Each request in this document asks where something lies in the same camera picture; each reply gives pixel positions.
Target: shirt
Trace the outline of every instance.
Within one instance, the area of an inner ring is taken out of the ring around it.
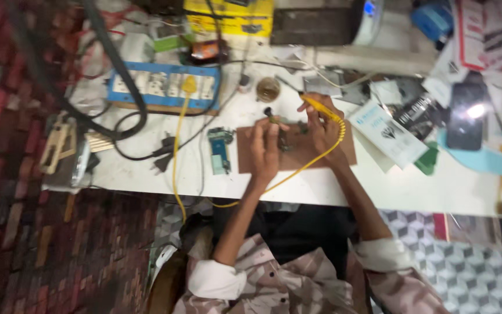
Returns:
[[[400,241],[363,241],[354,251],[374,296],[387,310],[448,313]],[[279,265],[257,234],[245,240],[235,267],[209,260],[210,252],[199,243],[191,249],[187,290],[174,313],[356,313],[352,286],[336,278],[322,248]]]

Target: white table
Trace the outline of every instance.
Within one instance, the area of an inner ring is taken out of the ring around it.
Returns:
[[[279,74],[300,86],[300,78],[290,75],[283,68],[253,64],[248,67],[256,76]],[[233,84],[239,77],[240,65],[229,65],[227,82],[231,85],[225,94],[233,91]],[[257,103],[254,91],[237,94],[209,126],[236,129],[251,126],[255,120],[263,118],[263,110],[270,106],[276,115],[291,121],[306,121],[307,116],[296,111],[301,104],[297,93],[287,86],[282,87],[281,95],[271,104]],[[132,110],[112,108],[104,118],[103,124],[113,127],[117,120]],[[181,140],[185,141],[199,130],[205,120],[211,117],[188,117],[183,121]],[[123,128],[134,125],[136,117],[129,118]],[[148,155],[161,147],[160,140],[165,132],[175,133],[178,117],[149,115],[145,128],[136,136],[119,143],[120,148],[130,156]],[[496,175],[477,173],[457,163],[449,154],[441,152],[435,174],[425,176],[414,165],[404,170],[392,168],[386,174],[381,171],[366,149],[355,140],[358,165],[352,167],[360,183],[380,209],[416,210],[423,212],[446,212],[462,215],[495,216],[495,201],[498,194],[499,178]],[[199,148],[204,156],[201,168]],[[198,195],[201,190],[201,173],[204,174],[203,196],[240,198],[249,174],[238,173],[238,152],[234,142],[228,146],[232,173],[213,175],[210,160],[210,144],[206,134],[184,147],[178,158],[178,192],[181,195]],[[173,193],[172,164],[165,173],[156,175],[151,170],[153,161],[129,161],[115,150],[98,153],[101,163],[95,168],[93,184],[107,189],[129,190],[151,193]],[[280,172],[273,184],[281,181],[292,172]],[[347,205],[338,183],[329,169],[309,169],[292,178],[275,190],[261,197],[264,201],[289,202],[301,204]]]

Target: blue power strip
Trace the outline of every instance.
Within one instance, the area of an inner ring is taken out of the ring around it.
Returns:
[[[168,95],[168,89],[170,88],[170,79],[173,77],[172,74],[190,74],[195,75],[196,79],[199,80],[199,76],[205,78],[206,76],[211,76],[214,78],[214,83],[212,87],[213,94],[217,92],[219,88],[219,75],[217,68],[201,68],[201,67],[190,67],[185,65],[170,65],[170,64],[156,64],[156,63],[139,63],[139,62],[125,62],[127,69],[130,72],[134,72],[135,75],[138,75],[140,72],[150,72],[150,74],[164,73],[166,77],[164,78],[164,82],[162,83],[162,90],[164,91],[164,96],[157,96],[156,94],[144,93],[144,89],[142,88],[145,83],[137,81],[137,77],[134,78],[137,87],[141,91],[144,101],[147,104],[158,104],[162,106],[172,106],[172,107],[182,107],[185,101],[185,96],[181,92],[181,84],[182,81],[179,82],[179,93],[176,96]],[[123,82],[121,77],[117,75],[115,70],[112,71],[111,79],[108,85],[108,100],[109,101],[119,101],[119,102],[128,102],[134,103],[133,96],[127,91],[126,88],[123,88],[126,92],[117,92],[114,91],[114,86],[116,86],[115,82]],[[147,81],[146,89],[149,88],[149,84],[152,82]],[[198,92],[194,95],[200,98],[198,93],[204,92],[198,86]],[[197,109],[206,109],[212,103],[213,97],[208,97],[208,99],[191,99],[189,102],[189,108],[197,108]],[[219,104],[216,102],[214,106],[211,108],[212,110],[218,110]]]

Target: person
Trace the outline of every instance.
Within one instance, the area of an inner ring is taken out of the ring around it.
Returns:
[[[329,96],[306,96],[344,118]],[[307,103],[303,110],[313,146],[323,153],[338,139],[339,126]],[[199,241],[191,249],[187,289],[174,313],[368,313],[370,297],[389,313],[448,313],[408,250],[393,239],[341,149],[324,158],[350,208],[300,208],[265,227],[256,208],[278,173],[280,128],[286,126],[268,118],[256,122],[249,185],[237,207],[223,209],[227,218],[215,221],[220,235],[212,255]],[[353,233],[359,239],[348,254]]]

